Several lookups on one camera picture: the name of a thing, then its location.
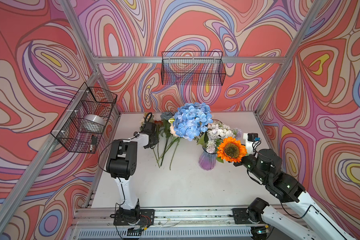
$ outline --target black mounting plate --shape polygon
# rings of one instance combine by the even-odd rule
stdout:
[[[250,220],[248,220],[248,214],[247,214],[248,208],[241,208],[241,209],[232,209],[232,215],[235,219],[235,224],[253,224]]]
[[[140,209],[140,215],[147,216],[151,221],[149,222],[147,218],[140,216],[140,220],[138,225],[153,225],[155,218],[155,210],[154,209]],[[120,214],[120,210],[116,210],[115,218],[113,220],[113,225],[115,226],[128,226],[128,222],[125,220],[122,214]]]

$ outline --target sunflower center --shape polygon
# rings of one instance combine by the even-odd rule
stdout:
[[[226,146],[224,147],[224,152],[230,158],[237,158],[240,154],[239,147],[231,142],[226,144]]]

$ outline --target black wire mesh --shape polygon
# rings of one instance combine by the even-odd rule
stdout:
[[[162,84],[222,86],[226,75],[222,54],[219,51],[162,52]]]
[[[116,100],[117,95],[106,89],[87,87],[56,139],[70,152],[95,153]],[[105,124],[87,119],[89,114]]]

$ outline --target blue hydrangea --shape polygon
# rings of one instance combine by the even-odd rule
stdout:
[[[212,123],[211,108],[205,103],[186,103],[173,116],[173,130],[179,137],[192,141],[202,132],[208,130],[208,123]]]

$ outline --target colorful wall backdrop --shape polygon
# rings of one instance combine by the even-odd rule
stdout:
[[[213,111],[253,111],[273,78],[278,64],[226,64],[223,86],[163,85],[161,64],[100,65],[123,112],[177,111],[189,102],[204,102]]]
[[[98,56],[161,56],[220,49],[284,56],[311,0],[85,0],[75,7]]]
[[[91,73],[57,1],[0,1],[0,204]],[[96,164],[56,147],[1,239],[61,239]]]
[[[261,118],[287,173],[360,239],[360,0],[327,1]]]

